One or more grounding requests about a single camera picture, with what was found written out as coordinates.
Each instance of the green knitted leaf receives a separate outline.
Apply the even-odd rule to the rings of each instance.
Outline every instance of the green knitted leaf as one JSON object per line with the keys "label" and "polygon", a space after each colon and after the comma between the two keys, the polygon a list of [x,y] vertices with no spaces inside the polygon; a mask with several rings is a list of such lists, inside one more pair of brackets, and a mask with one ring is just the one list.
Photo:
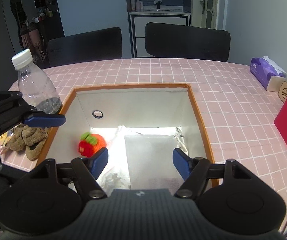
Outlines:
{"label": "green knitted leaf", "polygon": [[98,143],[98,139],[94,136],[88,136],[85,141],[91,145],[96,145]]}
{"label": "green knitted leaf", "polygon": [[85,140],[89,135],[90,135],[89,132],[83,133],[83,134],[81,135],[81,137],[80,137],[80,140],[81,140],[81,141]]}

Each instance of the countertop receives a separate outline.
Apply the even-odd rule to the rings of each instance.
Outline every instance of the countertop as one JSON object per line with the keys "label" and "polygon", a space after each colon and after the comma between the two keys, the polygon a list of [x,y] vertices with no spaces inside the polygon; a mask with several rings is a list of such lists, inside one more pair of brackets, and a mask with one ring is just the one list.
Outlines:
{"label": "countertop", "polygon": [[168,14],[168,15],[191,15],[191,13],[182,9],[143,9],[143,11],[129,12],[129,15],[154,15],[154,14]]}
{"label": "countertop", "polygon": [[[122,83],[190,83],[216,163],[234,158],[275,189],[287,206],[287,146],[273,124],[283,103],[249,66],[176,58],[118,59],[44,70],[62,101],[74,87]],[[18,90],[17,82],[10,90]],[[3,162],[26,171],[36,161],[13,152]]]}

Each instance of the chair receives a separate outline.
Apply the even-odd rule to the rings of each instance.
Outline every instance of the chair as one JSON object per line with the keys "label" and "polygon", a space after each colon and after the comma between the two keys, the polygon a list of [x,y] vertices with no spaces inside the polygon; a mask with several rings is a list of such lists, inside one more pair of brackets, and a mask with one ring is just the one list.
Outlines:
{"label": "chair", "polygon": [[48,56],[51,67],[119,59],[122,57],[121,29],[114,27],[50,40]]}
{"label": "chair", "polygon": [[227,31],[165,23],[147,23],[146,51],[155,57],[227,61]]}

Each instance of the sink cabinet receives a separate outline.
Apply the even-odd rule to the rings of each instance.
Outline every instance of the sink cabinet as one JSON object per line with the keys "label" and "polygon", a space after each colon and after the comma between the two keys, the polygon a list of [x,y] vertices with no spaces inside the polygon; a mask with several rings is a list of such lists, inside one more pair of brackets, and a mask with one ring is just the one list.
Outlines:
{"label": "sink cabinet", "polygon": [[152,14],[130,15],[132,53],[134,58],[153,57],[146,51],[145,28],[147,23],[168,23],[176,25],[190,25],[190,15]]}

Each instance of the door handle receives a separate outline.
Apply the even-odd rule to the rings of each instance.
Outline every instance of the door handle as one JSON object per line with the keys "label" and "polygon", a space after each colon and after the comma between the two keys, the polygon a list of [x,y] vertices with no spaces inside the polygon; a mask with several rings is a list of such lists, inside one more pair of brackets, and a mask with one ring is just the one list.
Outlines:
{"label": "door handle", "polygon": [[202,4],[202,14],[205,14],[205,0],[199,1]]}

